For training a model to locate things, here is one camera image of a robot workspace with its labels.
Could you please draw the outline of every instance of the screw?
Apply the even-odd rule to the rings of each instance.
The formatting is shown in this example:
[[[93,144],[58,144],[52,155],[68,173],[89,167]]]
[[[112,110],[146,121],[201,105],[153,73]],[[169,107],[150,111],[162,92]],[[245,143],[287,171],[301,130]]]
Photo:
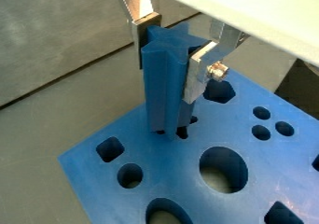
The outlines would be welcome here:
[[[216,62],[206,66],[206,78],[212,78],[214,81],[223,81],[228,73],[228,67],[221,63]]]

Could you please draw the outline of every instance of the white panel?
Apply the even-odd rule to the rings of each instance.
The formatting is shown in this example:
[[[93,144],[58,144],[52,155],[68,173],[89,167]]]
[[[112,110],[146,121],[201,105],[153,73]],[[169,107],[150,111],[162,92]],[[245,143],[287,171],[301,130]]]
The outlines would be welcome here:
[[[319,0],[178,0],[319,65]]]

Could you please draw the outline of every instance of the square hole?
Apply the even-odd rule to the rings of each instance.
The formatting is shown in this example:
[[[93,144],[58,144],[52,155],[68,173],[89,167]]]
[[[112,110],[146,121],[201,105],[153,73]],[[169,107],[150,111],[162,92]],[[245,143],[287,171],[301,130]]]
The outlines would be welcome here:
[[[116,137],[109,137],[96,146],[96,151],[102,161],[110,162],[122,154],[124,147]]]

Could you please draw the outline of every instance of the round hole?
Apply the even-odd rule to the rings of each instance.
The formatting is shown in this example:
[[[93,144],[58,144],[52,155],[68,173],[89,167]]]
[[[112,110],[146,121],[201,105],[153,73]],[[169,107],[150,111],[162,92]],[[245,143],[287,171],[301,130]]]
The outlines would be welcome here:
[[[117,181],[125,189],[134,188],[142,180],[142,171],[134,163],[126,163],[117,173]]]
[[[292,126],[284,122],[284,121],[280,121],[280,122],[276,122],[275,123],[275,129],[277,130],[277,132],[280,134],[283,134],[284,136],[292,136],[293,135],[293,128]]]
[[[198,161],[198,171],[206,185],[218,192],[240,191],[248,181],[248,169],[241,157],[225,147],[210,147]]]
[[[268,109],[265,109],[264,107],[256,107],[253,109],[253,115],[259,118],[259,119],[268,119],[271,117],[271,112]]]
[[[253,126],[252,133],[253,133],[253,136],[263,141],[265,141],[271,138],[269,130],[261,125]]]

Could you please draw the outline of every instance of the hole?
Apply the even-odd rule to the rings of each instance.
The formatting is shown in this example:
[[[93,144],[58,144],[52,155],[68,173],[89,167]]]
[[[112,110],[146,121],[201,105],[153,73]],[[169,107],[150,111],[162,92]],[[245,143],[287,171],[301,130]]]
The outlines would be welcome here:
[[[271,117],[271,112],[269,112],[269,110],[268,110],[267,108],[259,106],[259,107],[256,107],[256,108],[253,109],[253,115],[255,115],[259,119],[265,120],[265,119],[269,119],[269,117]]]
[[[196,122],[197,122],[197,117],[196,117],[196,116],[192,116],[192,117],[190,117],[190,122],[189,122],[189,124],[196,123]]]
[[[235,90],[229,82],[217,82],[210,79],[206,83],[205,91],[202,96],[206,100],[225,104],[235,97]]]
[[[102,161],[110,162],[122,154],[124,147],[116,137],[109,137],[96,146],[96,151]]]
[[[269,130],[261,125],[253,126],[252,133],[253,133],[253,136],[263,141],[265,141],[271,138]]]
[[[146,206],[146,224],[192,224],[182,208],[169,199],[157,198]]]
[[[142,171],[137,164],[126,163],[117,173],[117,181],[125,189],[134,188],[142,180]]]
[[[304,222],[280,202],[275,202],[264,216],[265,224],[303,224]]]
[[[186,127],[185,126],[177,127],[176,135],[180,139],[186,139],[188,138],[188,133],[186,133]]]
[[[241,157],[225,147],[210,147],[198,161],[198,171],[206,185],[218,192],[240,191],[248,181],[248,169]]]
[[[319,172],[319,155],[316,156],[313,160],[312,167]]]
[[[276,122],[275,123],[275,129],[277,130],[277,132],[280,134],[283,134],[284,136],[292,136],[293,135],[293,128],[292,126],[284,122],[284,121],[280,121],[280,122]]]

